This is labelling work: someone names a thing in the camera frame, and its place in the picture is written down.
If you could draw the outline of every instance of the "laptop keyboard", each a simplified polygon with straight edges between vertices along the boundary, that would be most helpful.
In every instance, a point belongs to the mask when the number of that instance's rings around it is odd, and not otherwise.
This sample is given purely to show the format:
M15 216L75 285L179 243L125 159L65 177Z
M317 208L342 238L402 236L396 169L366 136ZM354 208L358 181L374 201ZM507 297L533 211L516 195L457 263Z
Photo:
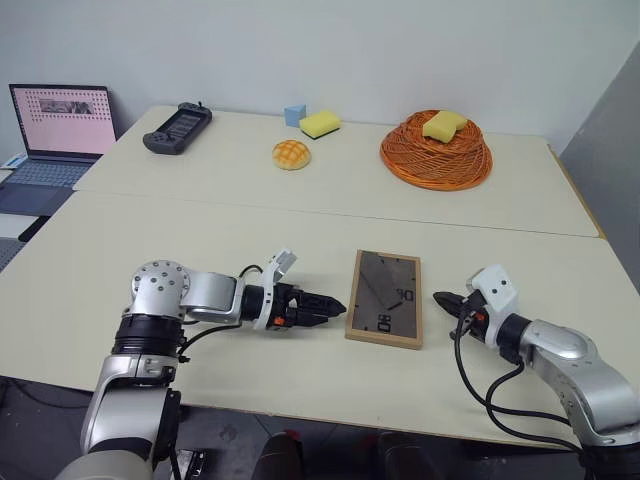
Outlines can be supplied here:
M89 170L89 166L84 165L27 162L5 182L71 188L87 170Z
M15 238L0 238L0 272L9 265L9 262L22 250L24 245Z

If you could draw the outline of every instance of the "wooden frame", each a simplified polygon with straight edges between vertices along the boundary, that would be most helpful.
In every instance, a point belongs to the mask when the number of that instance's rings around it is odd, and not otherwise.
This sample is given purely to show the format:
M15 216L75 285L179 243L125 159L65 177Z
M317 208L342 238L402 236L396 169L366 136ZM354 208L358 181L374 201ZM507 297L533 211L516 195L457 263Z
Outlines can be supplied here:
M358 250L356 256L356 265L353 271L353 283L351 286L351 299L349 301L349 310L347 312L346 332L345 337L350 340L360 340L363 342L378 343L381 345L391 345L394 347L411 348L413 350L420 350L422 348L422 274L420 271L420 258L408 257L403 255L393 255L390 253L374 252L385 258L399 258L402 260L413 261L416 268L416 290L415 290L415 303L416 303L416 338L403 337L399 335L390 335L386 333L369 332L353 328L353 316L355 312L356 293L358 291L358 284L360 282L360 262L362 260L363 250Z

